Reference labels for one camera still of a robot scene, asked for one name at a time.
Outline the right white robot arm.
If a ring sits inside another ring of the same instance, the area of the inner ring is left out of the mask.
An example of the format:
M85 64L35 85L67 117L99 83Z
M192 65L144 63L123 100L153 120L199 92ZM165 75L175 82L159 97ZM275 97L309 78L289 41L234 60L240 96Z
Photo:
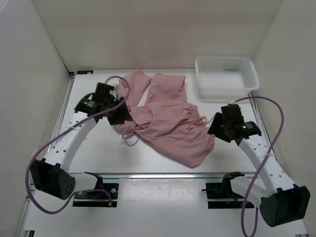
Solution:
M310 192L305 186L299 187L284 172L264 144L259 127L253 121L245 122L239 105L222 106L216 113L209 128L209 134L231 142L247 155L259 173L264 187L251 185L245 174L235 171L224 175L222 193L227 197L240 195L258 208L264 221L275 227L305 217Z

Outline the pink trousers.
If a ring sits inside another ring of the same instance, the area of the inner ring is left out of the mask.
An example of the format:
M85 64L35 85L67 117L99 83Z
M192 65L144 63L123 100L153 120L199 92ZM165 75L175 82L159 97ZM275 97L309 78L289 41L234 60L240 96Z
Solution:
M214 149L209 121L187 101L185 76L138 70L118 81L132 120L114 125L127 141L136 135L146 145L189 168L198 167Z

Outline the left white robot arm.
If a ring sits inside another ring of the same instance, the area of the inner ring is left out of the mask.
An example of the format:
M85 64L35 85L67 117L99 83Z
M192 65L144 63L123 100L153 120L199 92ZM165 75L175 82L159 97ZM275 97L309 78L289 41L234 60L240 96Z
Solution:
M32 161L30 173L35 188L61 200L69 198L76 181L68 171L79 147L103 117L110 125L131 120L127 98L120 96L114 86L101 82L93 93L84 96L75 106L65 133L42 159Z

